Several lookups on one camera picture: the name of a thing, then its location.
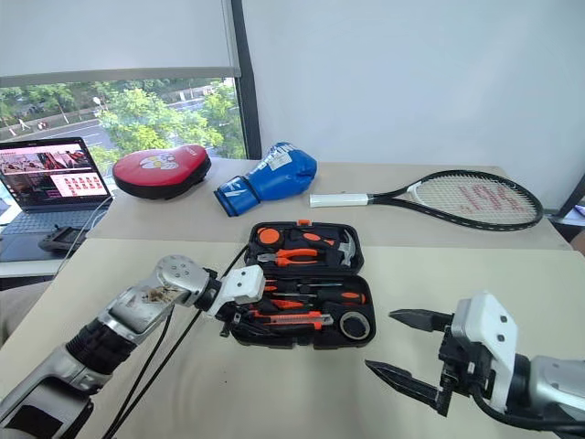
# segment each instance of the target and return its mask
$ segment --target road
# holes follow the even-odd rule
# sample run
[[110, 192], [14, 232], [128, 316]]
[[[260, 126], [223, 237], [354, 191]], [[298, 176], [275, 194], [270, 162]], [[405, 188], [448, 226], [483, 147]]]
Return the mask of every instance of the road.
[[[203, 107], [203, 101], [204, 98], [197, 98], [192, 101], [171, 103], [168, 106], [178, 111], [197, 111]], [[110, 140], [108, 133], [101, 127], [97, 119], [52, 128], [47, 130], [46, 135], [43, 135], [43, 132], [37, 132], [19, 136], [17, 140], [53, 139], [56, 137], [81, 137], [87, 146], [101, 146], [105, 149], [116, 149], [116, 145]]]
[[50, 130], [50, 135], [38, 137], [41, 139], [53, 139], [55, 137], [81, 137], [87, 146], [101, 146], [106, 149], [115, 149], [116, 146], [110, 140], [106, 130], [97, 120], [76, 123], [74, 126], [61, 126]]

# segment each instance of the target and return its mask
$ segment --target pliers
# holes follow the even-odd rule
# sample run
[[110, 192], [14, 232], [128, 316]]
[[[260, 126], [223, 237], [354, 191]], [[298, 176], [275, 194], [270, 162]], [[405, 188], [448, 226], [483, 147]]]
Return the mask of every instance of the pliers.
[[274, 262], [279, 267], [286, 267], [292, 263], [316, 263], [316, 259], [310, 261], [293, 261], [289, 258], [296, 256], [317, 256], [318, 254], [319, 252], [315, 249], [278, 250], [276, 253], [259, 254], [257, 260], [258, 262]]

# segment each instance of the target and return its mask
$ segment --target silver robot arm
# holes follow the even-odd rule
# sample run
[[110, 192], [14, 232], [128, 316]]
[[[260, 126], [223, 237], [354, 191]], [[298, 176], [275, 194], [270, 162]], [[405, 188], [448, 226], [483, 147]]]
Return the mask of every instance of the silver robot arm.
[[93, 409], [90, 396], [175, 305], [193, 305], [228, 322], [234, 305], [261, 299], [264, 282], [257, 265], [218, 281], [186, 256], [164, 257], [147, 279], [113, 299], [0, 402], [0, 439], [75, 437]]

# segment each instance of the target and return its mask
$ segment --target white roller blind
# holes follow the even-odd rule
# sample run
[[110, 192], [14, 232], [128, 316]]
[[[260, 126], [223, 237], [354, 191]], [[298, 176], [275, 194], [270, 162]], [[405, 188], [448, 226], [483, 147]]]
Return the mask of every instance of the white roller blind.
[[0, 41], [0, 86], [239, 76], [225, 0], [0, 0]]

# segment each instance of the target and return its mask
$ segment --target white table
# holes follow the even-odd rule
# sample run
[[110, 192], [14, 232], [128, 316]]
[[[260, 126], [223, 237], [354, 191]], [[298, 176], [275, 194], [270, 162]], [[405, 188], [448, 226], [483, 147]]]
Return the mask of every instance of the white table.
[[[89, 239], [0, 350], [0, 396], [54, 346], [91, 321], [111, 298], [146, 277], [160, 257], [183, 253], [221, 272], [240, 246]], [[363, 360], [390, 362], [437, 384], [441, 335], [401, 325], [387, 317], [388, 311], [413, 307], [449, 313], [458, 299], [485, 288], [514, 316], [519, 352], [580, 358], [585, 330], [583, 257], [551, 250], [421, 247], [367, 246], [363, 252], [366, 264], [360, 275], [370, 285], [378, 327], [369, 345], [332, 351], [243, 347], [233, 337], [218, 335], [218, 321], [203, 319], [118, 437], [535, 437], [492, 421], [460, 396], [453, 396], [449, 417], [442, 418], [397, 394]], [[176, 339], [193, 314], [192, 309], [176, 308], [169, 340]], [[101, 437], [156, 339], [157, 333], [152, 334], [95, 396], [95, 413], [80, 438]]]
[[[571, 250], [547, 219], [529, 230], [492, 232], [467, 229], [389, 206], [309, 208], [310, 193], [384, 192], [412, 183], [431, 172], [457, 166], [319, 163], [317, 178], [304, 194], [263, 202], [239, 217], [230, 218], [216, 201], [213, 191], [230, 178], [246, 174], [256, 163], [214, 158], [200, 185], [170, 200], [140, 199], [120, 191], [106, 217], [88, 236], [244, 242], [256, 223], [308, 219], [352, 225], [364, 245]], [[504, 175], [504, 171], [495, 166], [472, 168]]]

